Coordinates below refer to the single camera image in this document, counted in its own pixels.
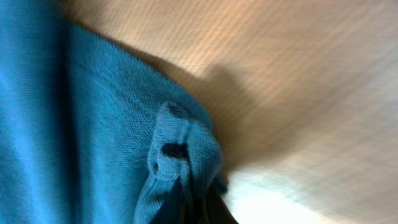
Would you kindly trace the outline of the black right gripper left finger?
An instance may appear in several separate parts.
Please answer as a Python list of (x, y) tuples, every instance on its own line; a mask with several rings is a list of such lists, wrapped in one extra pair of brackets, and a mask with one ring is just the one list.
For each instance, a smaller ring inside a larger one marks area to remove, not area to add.
[(182, 184), (177, 179), (150, 224), (185, 224), (185, 207)]

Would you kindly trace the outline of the blue polo shirt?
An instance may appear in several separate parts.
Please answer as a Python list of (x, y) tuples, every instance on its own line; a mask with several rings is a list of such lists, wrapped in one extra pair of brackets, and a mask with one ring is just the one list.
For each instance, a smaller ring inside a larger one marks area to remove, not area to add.
[(1, 222), (150, 223), (177, 179), (204, 223), (221, 149), (205, 109), (53, 1), (1, 2)]

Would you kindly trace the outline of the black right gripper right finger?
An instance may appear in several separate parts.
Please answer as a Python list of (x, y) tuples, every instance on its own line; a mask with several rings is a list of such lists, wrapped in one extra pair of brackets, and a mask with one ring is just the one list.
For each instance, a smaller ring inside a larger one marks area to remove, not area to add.
[(202, 198), (201, 210), (205, 224), (238, 224), (214, 185)]

